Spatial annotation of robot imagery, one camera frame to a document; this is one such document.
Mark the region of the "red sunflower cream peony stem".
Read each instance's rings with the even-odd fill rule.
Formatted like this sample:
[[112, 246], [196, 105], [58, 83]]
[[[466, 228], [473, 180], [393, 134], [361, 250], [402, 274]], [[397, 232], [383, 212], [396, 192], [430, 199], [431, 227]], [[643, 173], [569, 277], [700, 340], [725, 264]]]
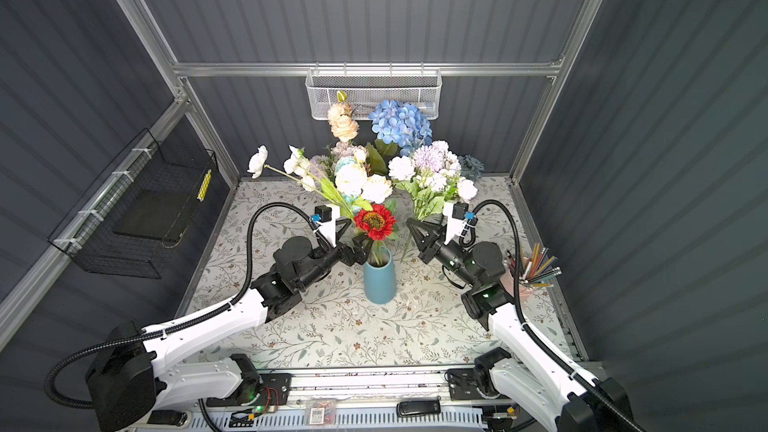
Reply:
[[366, 166], [357, 163], [336, 172], [334, 185], [345, 199], [357, 207], [352, 217], [356, 227], [355, 236], [367, 235], [372, 239], [371, 255], [367, 262], [383, 265], [386, 241], [393, 239], [397, 231], [395, 202], [391, 198], [392, 182], [384, 175], [369, 174]]

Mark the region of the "teal ceramic vase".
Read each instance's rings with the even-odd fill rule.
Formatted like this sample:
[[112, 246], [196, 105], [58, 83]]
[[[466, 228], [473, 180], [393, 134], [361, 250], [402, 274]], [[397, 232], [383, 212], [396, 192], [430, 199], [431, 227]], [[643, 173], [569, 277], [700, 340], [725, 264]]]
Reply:
[[377, 305], [390, 302], [397, 291], [397, 280], [392, 253], [384, 250], [385, 263], [377, 266], [370, 262], [363, 265], [363, 284], [366, 298]]

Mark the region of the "light blue flower stem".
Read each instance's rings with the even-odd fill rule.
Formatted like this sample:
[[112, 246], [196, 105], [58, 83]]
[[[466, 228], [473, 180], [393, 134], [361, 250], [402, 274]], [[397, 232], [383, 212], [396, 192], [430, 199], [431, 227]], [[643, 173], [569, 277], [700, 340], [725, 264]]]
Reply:
[[346, 156], [340, 158], [335, 165], [334, 171], [339, 172], [343, 167], [347, 165], [356, 165], [357, 160], [353, 156]]

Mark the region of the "lilac white flower bunch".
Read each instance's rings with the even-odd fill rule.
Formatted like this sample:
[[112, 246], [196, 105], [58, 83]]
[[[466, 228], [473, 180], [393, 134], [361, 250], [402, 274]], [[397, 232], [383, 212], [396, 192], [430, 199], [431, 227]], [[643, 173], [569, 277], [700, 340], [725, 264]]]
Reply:
[[337, 142], [329, 146], [324, 154], [315, 155], [310, 159], [310, 171], [317, 177], [333, 179], [336, 162], [346, 156], [353, 156], [358, 164], [366, 166], [368, 161], [367, 149], [352, 142]]

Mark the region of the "blue hydrangea flower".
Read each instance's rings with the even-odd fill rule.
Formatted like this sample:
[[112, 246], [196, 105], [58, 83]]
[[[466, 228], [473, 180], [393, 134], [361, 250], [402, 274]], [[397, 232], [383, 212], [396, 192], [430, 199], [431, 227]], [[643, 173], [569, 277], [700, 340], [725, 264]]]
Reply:
[[401, 156], [409, 156], [432, 143], [430, 120], [416, 105], [383, 100], [368, 114], [376, 140], [386, 147], [396, 146]]

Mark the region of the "peach peony stem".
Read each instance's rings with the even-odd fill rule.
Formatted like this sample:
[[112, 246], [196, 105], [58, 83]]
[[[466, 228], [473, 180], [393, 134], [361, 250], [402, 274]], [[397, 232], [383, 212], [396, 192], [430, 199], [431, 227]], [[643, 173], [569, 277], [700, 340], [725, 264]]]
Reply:
[[341, 142], [351, 142], [359, 132], [359, 124], [352, 117], [354, 109], [348, 102], [347, 94], [339, 90], [336, 93], [336, 102], [327, 111], [327, 120], [331, 133]]

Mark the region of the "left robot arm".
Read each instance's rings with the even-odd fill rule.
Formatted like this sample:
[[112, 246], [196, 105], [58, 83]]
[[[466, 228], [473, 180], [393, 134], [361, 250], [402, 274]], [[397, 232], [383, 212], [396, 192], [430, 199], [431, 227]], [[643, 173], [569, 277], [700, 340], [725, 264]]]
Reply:
[[109, 346], [97, 352], [86, 374], [100, 429], [118, 431], [164, 406], [232, 396], [243, 379], [254, 377], [252, 366], [238, 361], [232, 372], [218, 368], [210, 374], [182, 372], [180, 366], [196, 350], [287, 314], [337, 263], [363, 264], [370, 250], [368, 239], [325, 248], [293, 237], [274, 252], [269, 271], [253, 280], [240, 299], [157, 324], [141, 337], [132, 322], [115, 328]]

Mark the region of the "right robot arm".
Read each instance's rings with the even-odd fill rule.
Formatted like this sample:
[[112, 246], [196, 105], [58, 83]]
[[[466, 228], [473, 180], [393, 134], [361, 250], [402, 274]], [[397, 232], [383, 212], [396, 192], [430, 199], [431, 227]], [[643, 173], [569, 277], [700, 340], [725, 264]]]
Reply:
[[457, 219], [407, 221], [420, 259], [438, 262], [464, 282], [467, 314], [500, 343], [475, 360], [478, 390], [511, 399], [548, 431], [640, 430], [615, 380], [601, 380], [573, 361], [525, 317], [504, 284], [509, 270], [501, 248], [493, 242], [463, 247], [457, 240], [462, 226]]

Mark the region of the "pink pencil cup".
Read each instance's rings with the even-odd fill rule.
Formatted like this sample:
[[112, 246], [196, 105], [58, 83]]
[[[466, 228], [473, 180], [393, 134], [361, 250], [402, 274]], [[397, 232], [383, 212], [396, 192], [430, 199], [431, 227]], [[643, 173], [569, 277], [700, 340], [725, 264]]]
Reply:
[[526, 301], [529, 297], [532, 297], [535, 292], [533, 288], [528, 287], [524, 284], [521, 284], [521, 283], [515, 284], [514, 272], [511, 270], [507, 270], [501, 276], [500, 283], [503, 286], [504, 290], [511, 296], [515, 297], [519, 302]]

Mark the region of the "yellow marker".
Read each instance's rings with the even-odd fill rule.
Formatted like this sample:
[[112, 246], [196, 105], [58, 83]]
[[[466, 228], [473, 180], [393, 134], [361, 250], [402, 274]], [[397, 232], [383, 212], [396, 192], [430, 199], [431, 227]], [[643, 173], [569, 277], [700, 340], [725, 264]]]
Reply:
[[205, 200], [211, 179], [212, 179], [212, 170], [208, 169], [201, 180], [201, 183], [196, 195], [196, 199], [199, 202], [203, 202]]

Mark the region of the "small clear parts box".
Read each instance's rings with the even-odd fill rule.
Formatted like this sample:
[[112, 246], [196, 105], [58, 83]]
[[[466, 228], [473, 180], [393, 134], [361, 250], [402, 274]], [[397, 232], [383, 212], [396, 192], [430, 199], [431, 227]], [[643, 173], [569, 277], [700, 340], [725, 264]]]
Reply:
[[336, 422], [337, 400], [322, 398], [306, 404], [305, 424], [312, 427], [330, 426]]

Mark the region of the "black remote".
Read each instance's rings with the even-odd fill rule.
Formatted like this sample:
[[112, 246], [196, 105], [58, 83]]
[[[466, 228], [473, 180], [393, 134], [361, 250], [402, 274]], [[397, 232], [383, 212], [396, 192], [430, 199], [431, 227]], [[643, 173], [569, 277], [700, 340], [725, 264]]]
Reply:
[[396, 415], [399, 418], [415, 418], [440, 413], [441, 404], [438, 399], [404, 400], [396, 406]]

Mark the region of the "black pad in basket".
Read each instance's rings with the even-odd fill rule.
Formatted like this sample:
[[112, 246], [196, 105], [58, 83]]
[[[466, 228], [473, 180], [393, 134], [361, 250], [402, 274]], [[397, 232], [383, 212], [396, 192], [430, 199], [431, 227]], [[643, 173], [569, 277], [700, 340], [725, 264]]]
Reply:
[[175, 244], [186, 228], [188, 200], [184, 194], [142, 190], [112, 231], [118, 235]]

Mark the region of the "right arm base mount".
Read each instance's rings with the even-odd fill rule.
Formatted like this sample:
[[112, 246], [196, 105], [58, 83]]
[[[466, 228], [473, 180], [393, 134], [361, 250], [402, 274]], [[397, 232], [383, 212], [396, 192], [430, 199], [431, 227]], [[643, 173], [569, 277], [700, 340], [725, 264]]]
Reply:
[[453, 401], [511, 401], [506, 395], [483, 389], [473, 368], [449, 368], [443, 377]]

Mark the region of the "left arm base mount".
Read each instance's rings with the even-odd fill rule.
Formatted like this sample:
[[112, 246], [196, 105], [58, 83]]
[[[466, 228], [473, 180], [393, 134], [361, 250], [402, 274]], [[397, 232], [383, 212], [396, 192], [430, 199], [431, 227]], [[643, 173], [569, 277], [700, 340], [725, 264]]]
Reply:
[[259, 379], [244, 379], [226, 398], [208, 398], [207, 407], [255, 407], [264, 411], [267, 407], [283, 406], [291, 389], [293, 376], [288, 373], [261, 374]]

